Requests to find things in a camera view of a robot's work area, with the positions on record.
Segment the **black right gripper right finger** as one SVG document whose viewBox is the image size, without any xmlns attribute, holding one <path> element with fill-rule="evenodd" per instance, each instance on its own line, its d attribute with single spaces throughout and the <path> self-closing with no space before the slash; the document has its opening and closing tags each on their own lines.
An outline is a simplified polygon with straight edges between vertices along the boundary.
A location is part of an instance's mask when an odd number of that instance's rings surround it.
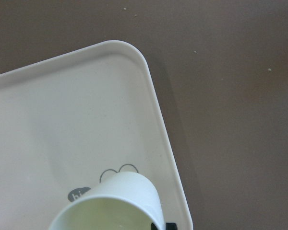
<svg viewBox="0 0 288 230">
<path fill-rule="evenodd" d="M 177 230 L 177 224 L 175 222 L 167 222 L 166 230 Z"/>
</svg>

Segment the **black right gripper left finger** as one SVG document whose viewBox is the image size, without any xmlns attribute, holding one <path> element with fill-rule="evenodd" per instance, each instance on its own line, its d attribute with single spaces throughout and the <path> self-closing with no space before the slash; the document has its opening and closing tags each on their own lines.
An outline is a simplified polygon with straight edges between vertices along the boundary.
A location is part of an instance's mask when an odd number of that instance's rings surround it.
<svg viewBox="0 0 288 230">
<path fill-rule="evenodd" d="M 158 230 L 155 223 L 151 223 L 151 230 Z"/>
</svg>

